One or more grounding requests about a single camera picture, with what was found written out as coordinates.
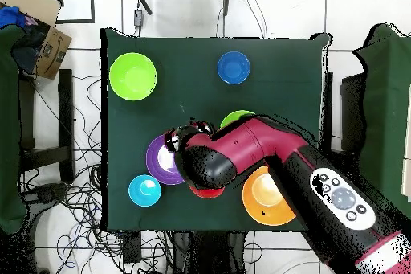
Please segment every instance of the white control panel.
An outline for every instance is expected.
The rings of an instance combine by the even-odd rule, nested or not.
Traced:
[[[318,194],[313,185],[317,175],[322,183],[322,194]],[[315,170],[310,177],[310,185],[321,201],[346,227],[354,231],[363,231],[376,222],[374,210],[335,171],[328,168]]]

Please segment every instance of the red bowl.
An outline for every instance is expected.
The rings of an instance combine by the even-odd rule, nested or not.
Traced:
[[[200,189],[199,190],[197,188],[194,188],[191,185],[189,185],[189,188],[191,189],[191,191],[193,191],[196,194],[196,196],[199,196],[201,198],[216,198],[220,196],[222,192],[224,191],[224,188],[207,189],[207,190]]]

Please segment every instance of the purple bowl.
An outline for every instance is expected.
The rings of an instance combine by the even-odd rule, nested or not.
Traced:
[[[176,185],[184,182],[174,162],[174,153],[165,147],[164,135],[155,138],[145,154],[145,164],[149,173],[158,182],[167,185]]]

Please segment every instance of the blue bowl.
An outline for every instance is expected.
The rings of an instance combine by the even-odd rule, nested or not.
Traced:
[[[220,78],[228,84],[240,84],[250,74],[250,61],[239,51],[229,51],[218,61],[217,71]]]
[[[137,176],[128,186],[128,195],[137,206],[150,207],[160,198],[160,183],[153,176]]]

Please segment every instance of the blue cloth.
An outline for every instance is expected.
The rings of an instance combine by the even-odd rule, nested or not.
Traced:
[[[24,14],[18,11],[18,7],[4,7],[0,9],[0,28],[13,24],[20,27],[26,25]]]

